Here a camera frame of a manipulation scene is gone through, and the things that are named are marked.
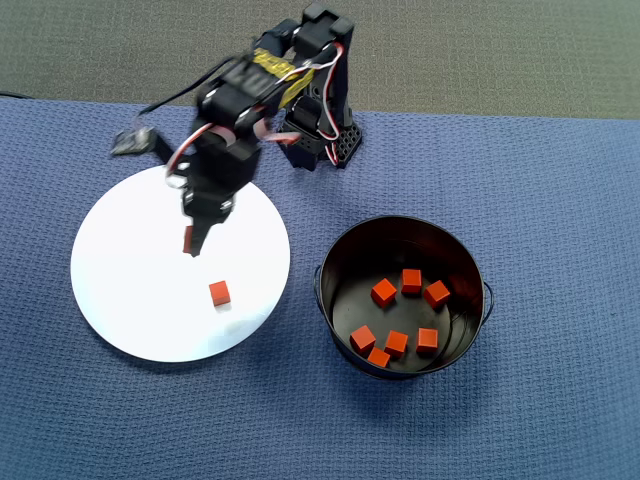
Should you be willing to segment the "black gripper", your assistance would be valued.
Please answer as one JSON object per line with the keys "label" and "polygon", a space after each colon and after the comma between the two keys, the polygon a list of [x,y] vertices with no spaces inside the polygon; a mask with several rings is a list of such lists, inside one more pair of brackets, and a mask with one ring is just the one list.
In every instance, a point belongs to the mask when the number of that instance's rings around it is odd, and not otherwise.
{"label": "black gripper", "polygon": [[228,144],[214,133],[203,134],[194,145],[182,194],[183,211],[192,220],[183,252],[191,257],[200,255],[209,230],[227,220],[236,193],[253,179],[261,154],[253,140]]}

